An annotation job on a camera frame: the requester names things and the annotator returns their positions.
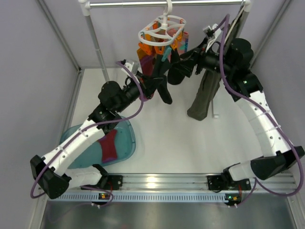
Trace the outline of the white clip hanger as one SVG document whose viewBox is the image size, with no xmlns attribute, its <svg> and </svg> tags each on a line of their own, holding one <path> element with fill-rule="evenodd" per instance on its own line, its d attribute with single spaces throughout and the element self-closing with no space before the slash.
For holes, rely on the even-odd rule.
<svg viewBox="0 0 305 229">
<path fill-rule="evenodd" d="M 140 43 L 163 47 L 180 42 L 183 38 L 186 20 L 179 16 L 171 15 L 172 11 L 173 2 L 167 0 L 163 14 L 139 31 L 138 38 Z"/>
</svg>

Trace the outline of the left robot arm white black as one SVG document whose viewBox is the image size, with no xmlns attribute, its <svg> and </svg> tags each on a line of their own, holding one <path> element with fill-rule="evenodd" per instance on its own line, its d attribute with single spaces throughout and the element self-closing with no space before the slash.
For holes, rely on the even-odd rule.
<svg viewBox="0 0 305 229">
<path fill-rule="evenodd" d="M 107 136 L 123 119 L 119 112 L 136 99 L 148 98 L 163 83 L 164 76 L 141 75 L 129 77 L 131 81 L 120 87 L 116 81 L 106 82 L 98 95 L 100 104 L 77 131 L 44 156 L 30 160 L 34 184 L 50 199 L 56 199 L 68 189 L 89 186 L 103 188 L 108 173 L 99 164 L 86 168 L 70 169 L 70 165 L 93 143 Z"/>
</svg>

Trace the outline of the black sock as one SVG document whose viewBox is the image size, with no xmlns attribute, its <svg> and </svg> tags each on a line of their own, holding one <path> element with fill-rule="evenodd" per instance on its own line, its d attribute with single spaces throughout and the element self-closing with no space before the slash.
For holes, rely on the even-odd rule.
<svg viewBox="0 0 305 229">
<path fill-rule="evenodd" d="M 171 64 L 167 58 L 164 62 L 162 61 L 162 59 L 162 55 L 156 55 L 156 61 L 153 68 L 152 77 L 162 79 L 156 89 L 164 103 L 172 104 L 173 100 L 167 88 L 167 76 L 165 74 L 171 68 Z"/>
<path fill-rule="evenodd" d="M 190 78 L 191 73 L 180 64 L 180 55 L 177 50 L 171 51 L 171 67 L 167 73 L 167 81 L 171 85 L 179 85 L 185 77 Z"/>
</svg>

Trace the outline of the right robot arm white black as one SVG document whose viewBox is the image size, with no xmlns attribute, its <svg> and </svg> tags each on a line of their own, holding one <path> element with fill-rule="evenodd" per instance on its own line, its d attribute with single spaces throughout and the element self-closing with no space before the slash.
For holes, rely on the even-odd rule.
<svg viewBox="0 0 305 229">
<path fill-rule="evenodd" d="M 190 75 L 192 70 L 199 74 L 203 69 L 219 73 L 226 90 L 246 116 L 257 137 L 262 156 L 224 169 L 222 174 L 228 180 L 267 180 L 298 165 L 301 186 L 304 171 L 300 159 L 305 151 L 303 147 L 292 144 L 276 121 L 262 84 L 250 70 L 253 55 L 252 46 L 245 39 L 235 38 L 229 45 L 220 44 L 219 53 L 208 48 L 206 42 L 202 42 L 183 54 L 178 65 L 185 75 Z"/>
</svg>

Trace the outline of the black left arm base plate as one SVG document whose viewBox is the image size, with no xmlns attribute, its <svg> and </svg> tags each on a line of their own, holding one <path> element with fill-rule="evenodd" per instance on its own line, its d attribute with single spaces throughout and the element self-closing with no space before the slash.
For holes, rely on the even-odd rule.
<svg viewBox="0 0 305 229">
<path fill-rule="evenodd" d="M 97 183 L 96 187 L 104 190 L 119 190 L 123 185 L 122 175 L 108 175 L 104 176 Z"/>
</svg>

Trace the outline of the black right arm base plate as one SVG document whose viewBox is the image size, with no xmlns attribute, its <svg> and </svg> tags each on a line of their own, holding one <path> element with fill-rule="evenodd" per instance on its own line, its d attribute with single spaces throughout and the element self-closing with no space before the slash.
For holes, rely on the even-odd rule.
<svg viewBox="0 0 305 229">
<path fill-rule="evenodd" d="M 239 189 L 248 191 L 252 189 L 249 179 L 233 181 L 226 174 L 207 176 L 207 181 L 208 189 L 211 191 L 233 191 Z"/>
</svg>

